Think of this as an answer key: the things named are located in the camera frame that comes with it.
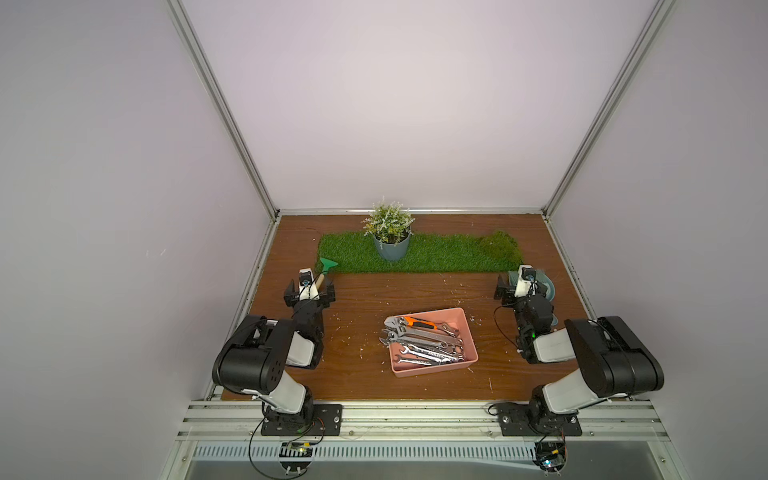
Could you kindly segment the pink plastic storage box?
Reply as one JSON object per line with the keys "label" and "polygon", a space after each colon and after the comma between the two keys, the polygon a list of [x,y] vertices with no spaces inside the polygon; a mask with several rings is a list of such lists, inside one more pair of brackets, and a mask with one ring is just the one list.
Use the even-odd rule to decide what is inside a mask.
{"label": "pink plastic storage box", "polygon": [[[388,349],[391,370],[396,377],[406,378],[421,374],[433,374],[466,369],[473,366],[479,360],[477,347],[475,346],[466,314],[462,308],[449,308],[393,316],[413,316],[435,323],[446,323],[459,331],[458,338],[460,338],[464,344],[463,353],[451,354],[432,347],[423,347],[418,344],[401,345],[399,343],[393,343],[384,345],[381,342]],[[410,329],[445,335],[441,331],[422,328]]]}

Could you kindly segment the large silver combination wrench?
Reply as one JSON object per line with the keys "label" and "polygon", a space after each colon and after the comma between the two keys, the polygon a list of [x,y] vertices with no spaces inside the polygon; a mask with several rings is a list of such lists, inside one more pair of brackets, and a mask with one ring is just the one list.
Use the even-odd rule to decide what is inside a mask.
{"label": "large silver combination wrench", "polygon": [[440,335],[427,331],[418,331],[417,329],[410,329],[407,327],[401,329],[385,329],[383,331],[383,336],[380,337],[379,340],[384,345],[393,343],[399,343],[401,345],[418,344],[423,347],[432,347],[451,354],[464,352],[463,341],[458,337]]}

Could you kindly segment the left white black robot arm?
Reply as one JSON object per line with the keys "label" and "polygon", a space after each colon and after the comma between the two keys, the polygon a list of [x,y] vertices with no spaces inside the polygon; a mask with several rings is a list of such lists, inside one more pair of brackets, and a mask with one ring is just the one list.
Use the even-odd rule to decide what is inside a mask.
{"label": "left white black robot arm", "polygon": [[326,276],[311,280],[307,271],[284,292],[287,319],[245,317],[224,342],[213,367],[212,381],[224,390],[250,395],[264,405],[266,419],[301,428],[315,420],[309,387],[294,380],[288,367],[312,370],[324,352],[323,312],[335,301]]}

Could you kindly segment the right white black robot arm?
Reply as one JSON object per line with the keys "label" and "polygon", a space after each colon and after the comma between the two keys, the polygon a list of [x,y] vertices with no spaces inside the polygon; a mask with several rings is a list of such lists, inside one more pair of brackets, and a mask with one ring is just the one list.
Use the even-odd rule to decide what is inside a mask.
{"label": "right white black robot arm", "polygon": [[513,311],[516,336],[511,342],[526,362],[574,360],[578,365],[565,377],[536,387],[527,405],[514,404],[504,418],[521,418],[536,432],[551,432],[574,424],[584,408],[663,387],[660,363],[621,317],[569,319],[557,330],[551,285],[531,266],[500,275],[494,299]]}

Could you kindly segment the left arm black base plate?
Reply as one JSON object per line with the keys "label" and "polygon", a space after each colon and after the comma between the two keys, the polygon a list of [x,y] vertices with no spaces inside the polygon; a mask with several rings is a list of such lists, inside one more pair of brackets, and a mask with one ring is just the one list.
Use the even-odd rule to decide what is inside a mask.
{"label": "left arm black base plate", "polygon": [[283,437],[334,437],[340,435],[342,419],[342,404],[312,404],[295,414],[279,413],[276,409],[267,407],[260,434]]}

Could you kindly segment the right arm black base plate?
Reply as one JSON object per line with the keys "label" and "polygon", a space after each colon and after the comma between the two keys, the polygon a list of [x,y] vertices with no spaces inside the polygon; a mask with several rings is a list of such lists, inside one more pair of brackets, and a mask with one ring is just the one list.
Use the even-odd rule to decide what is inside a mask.
{"label": "right arm black base plate", "polygon": [[503,436],[565,436],[583,434],[577,415],[556,414],[545,406],[502,402],[491,404],[487,413],[493,416]]}

